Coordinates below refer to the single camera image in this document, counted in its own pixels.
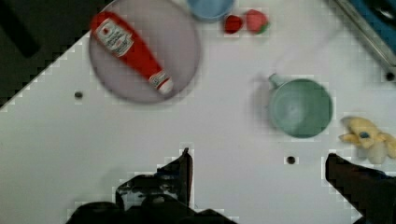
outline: mug handle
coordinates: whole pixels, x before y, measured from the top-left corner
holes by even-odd
[[[274,85],[275,89],[279,88],[280,86],[282,86],[285,83],[285,81],[282,80],[282,78],[280,76],[278,76],[277,74],[271,75],[268,79]]]

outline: plate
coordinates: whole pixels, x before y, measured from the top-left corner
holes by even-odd
[[[190,86],[200,63],[201,45],[193,19],[182,8],[168,0],[118,0],[104,10],[117,13],[136,29],[175,84],[172,92],[161,95],[91,36],[92,67],[107,89],[134,103],[156,104]]]

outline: table surface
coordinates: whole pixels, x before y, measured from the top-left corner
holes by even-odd
[[[194,89],[160,105],[106,91],[86,34],[1,110],[0,223],[65,223],[78,206],[113,201],[117,186],[184,147],[193,149],[196,209],[219,209],[241,224],[353,223],[358,212],[324,179],[323,164],[336,152],[374,167],[339,141],[340,119],[361,115],[396,133],[396,86],[326,2],[240,0],[236,13],[262,7],[270,16],[259,36],[228,37],[220,23],[197,22],[204,48]],[[335,109],[324,133],[298,140],[272,127],[274,72],[329,90]],[[392,175],[395,164],[387,158],[375,168]]]

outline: teal mug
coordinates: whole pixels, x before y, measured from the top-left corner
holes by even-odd
[[[271,122],[284,133],[309,138],[323,132],[332,120],[332,98],[317,82],[309,79],[284,81],[271,75],[276,88],[271,96]]]

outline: ketchup label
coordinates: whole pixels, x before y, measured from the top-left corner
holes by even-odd
[[[153,85],[155,88],[160,87],[161,84],[163,84],[163,82],[168,79],[169,77],[166,75],[166,73],[164,71],[161,71],[155,75],[152,75],[148,82]]]
[[[132,46],[132,34],[118,26],[113,20],[106,19],[96,29],[100,41],[118,57],[124,55]]]

